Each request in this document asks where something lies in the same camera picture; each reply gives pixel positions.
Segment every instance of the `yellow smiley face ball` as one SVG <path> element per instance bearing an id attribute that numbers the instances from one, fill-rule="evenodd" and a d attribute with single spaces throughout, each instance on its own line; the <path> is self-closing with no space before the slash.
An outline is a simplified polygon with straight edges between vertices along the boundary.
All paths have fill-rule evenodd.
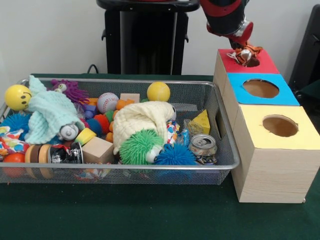
<path id="1" fill-rule="evenodd" d="M 24 110 L 31 99 L 31 91 L 23 85 L 12 85 L 4 94 L 5 104 L 14 111 Z"/>
<path id="2" fill-rule="evenodd" d="M 148 87 L 146 95 L 149 101 L 167 102 L 170 98 L 170 88 L 164 82 L 156 81 Z"/>

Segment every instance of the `red robot arm segment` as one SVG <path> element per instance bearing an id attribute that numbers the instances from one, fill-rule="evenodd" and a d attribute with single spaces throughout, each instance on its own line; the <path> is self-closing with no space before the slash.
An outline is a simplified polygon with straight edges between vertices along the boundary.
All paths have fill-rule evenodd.
<path id="1" fill-rule="evenodd" d="M 246 20 L 245 6 L 249 0 L 200 0 L 207 18 L 207 30 L 230 40 L 232 48 L 245 46 L 254 24 Z"/>

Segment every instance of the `black cable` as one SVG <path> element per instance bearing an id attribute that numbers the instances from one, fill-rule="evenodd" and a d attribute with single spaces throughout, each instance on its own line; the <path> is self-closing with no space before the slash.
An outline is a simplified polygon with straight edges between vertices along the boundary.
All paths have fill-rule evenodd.
<path id="1" fill-rule="evenodd" d="M 91 65 L 90 65 L 90 67 L 88 68 L 88 71 L 87 71 L 86 73 L 89 74 L 92 68 L 95 69 L 95 73 L 96 73 L 96 74 L 99 74 L 99 70 L 98 70 L 97 66 L 94 65 L 94 64 L 91 64 Z"/>

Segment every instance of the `green spiky ball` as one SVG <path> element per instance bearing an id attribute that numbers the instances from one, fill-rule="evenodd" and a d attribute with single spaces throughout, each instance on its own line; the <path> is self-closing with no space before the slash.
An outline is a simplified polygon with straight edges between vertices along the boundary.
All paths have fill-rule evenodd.
<path id="1" fill-rule="evenodd" d="M 132 134 L 120 147 L 119 154 L 123 164 L 148 165 L 146 154 L 155 145 L 162 146 L 164 141 L 154 130 L 141 130 Z"/>

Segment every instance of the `wire mesh basket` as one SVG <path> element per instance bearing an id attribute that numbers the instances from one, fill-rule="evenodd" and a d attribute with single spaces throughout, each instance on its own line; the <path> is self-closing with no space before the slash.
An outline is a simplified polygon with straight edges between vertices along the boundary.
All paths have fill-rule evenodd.
<path id="1" fill-rule="evenodd" d="M 39 78 L 46 87 L 51 87 L 51 78 Z M 79 88 L 88 91 L 91 98 L 103 93 L 140 93 L 147 98 L 152 80 L 124 79 L 76 79 Z M 204 109 L 210 122 L 210 135 L 217 145 L 215 165 L 122 165 L 122 164 L 52 164 L 0 162 L 0 183 L 54 183 L 54 184 L 179 184 L 220 185 L 231 169 L 238 166 L 240 158 L 219 89 L 208 81 L 163 81 L 169 87 L 169 102 L 175 106 L 177 122 L 183 126 L 184 119 L 193 119 Z M 4 119 L 12 111 L 6 105 L 0 109 Z M 51 178 L 44 178 L 43 172 Z M 96 177 L 82 178 L 86 172 Z"/>

